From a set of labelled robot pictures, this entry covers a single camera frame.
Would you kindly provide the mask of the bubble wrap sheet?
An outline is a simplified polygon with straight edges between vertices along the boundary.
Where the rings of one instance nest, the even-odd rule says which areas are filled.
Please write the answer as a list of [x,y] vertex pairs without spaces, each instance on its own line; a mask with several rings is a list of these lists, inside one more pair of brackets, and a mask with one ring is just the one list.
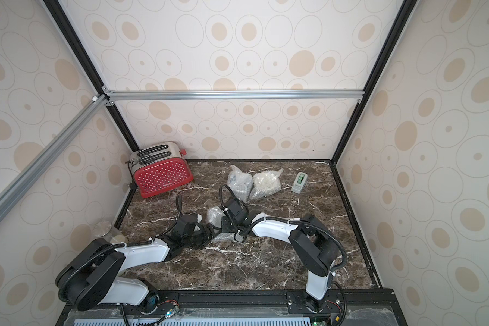
[[235,165],[230,166],[231,171],[228,175],[227,185],[234,195],[243,202],[248,202],[251,189],[253,187],[253,177],[249,173],[244,173]]
[[249,199],[258,200],[276,194],[281,190],[280,176],[284,169],[278,171],[263,171],[253,176],[253,189]]
[[[212,224],[215,228],[222,229],[222,219],[225,217],[224,212],[218,207],[214,206],[207,211],[206,221]],[[234,241],[234,233],[217,232],[212,243],[221,243],[224,241]]]

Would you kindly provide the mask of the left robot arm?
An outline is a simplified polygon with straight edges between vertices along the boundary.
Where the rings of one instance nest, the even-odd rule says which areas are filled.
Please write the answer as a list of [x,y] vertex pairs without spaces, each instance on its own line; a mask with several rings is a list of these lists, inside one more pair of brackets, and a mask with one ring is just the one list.
[[137,266],[168,262],[184,249],[200,250],[221,231],[201,221],[199,214],[180,215],[165,232],[145,241],[111,244],[93,240],[57,276],[60,301],[79,311],[100,304],[126,304],[144,313],[155,311],[159,294],[150,283],[125,278],[123,273]]

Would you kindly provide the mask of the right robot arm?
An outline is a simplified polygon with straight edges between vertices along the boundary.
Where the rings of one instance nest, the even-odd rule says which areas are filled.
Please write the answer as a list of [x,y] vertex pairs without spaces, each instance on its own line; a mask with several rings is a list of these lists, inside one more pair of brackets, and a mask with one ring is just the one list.
[[312,214],[288,219],[266,213],[251,213],[239,199],[230,199],[220,205],[224,216],[224,233],[233,233],[243,243],[254,235],[289,243],[308,270],[305,305],[311,312],[319,312],[331,288],[336,271],[347,264],[343,244],[321,221]]

